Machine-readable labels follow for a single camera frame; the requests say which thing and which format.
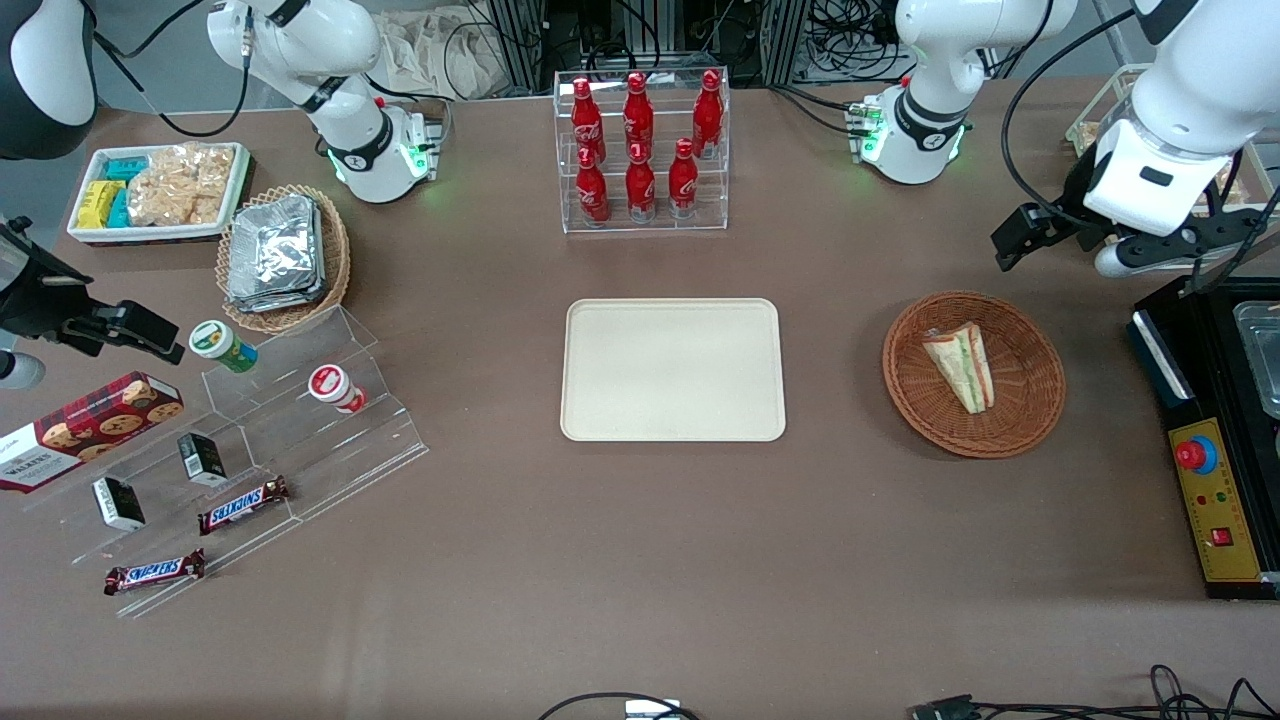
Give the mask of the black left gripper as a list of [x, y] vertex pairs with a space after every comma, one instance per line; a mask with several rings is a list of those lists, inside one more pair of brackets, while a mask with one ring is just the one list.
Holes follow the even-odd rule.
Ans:
[[1051, 215], [1037, 204], [1023, 204], [992, 232], [1001, 272], [1010, 272], [1028, 255], [1068, 240], [1076, 242], [1083, 252], [1092, 252], [1115, 234], [1115, 222], [1084, 202], [1094, 164], [1094, 158], [1078, 158], [1068, 173], [1062, 183], [1062, 210], [1068, 215]]

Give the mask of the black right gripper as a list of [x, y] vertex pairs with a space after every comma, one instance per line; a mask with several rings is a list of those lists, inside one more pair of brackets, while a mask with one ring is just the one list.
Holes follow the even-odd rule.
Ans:
[[[180, 328], [138, 302], [93, 307], [86, 275], [33, 243], [27, 217], [3, 218], [1, 328], [27, 340], [65, 345], [86, 356], [131, 345], [165, 363], [180, 363]], [[114, 320], [118, 319], [118, 332]]]

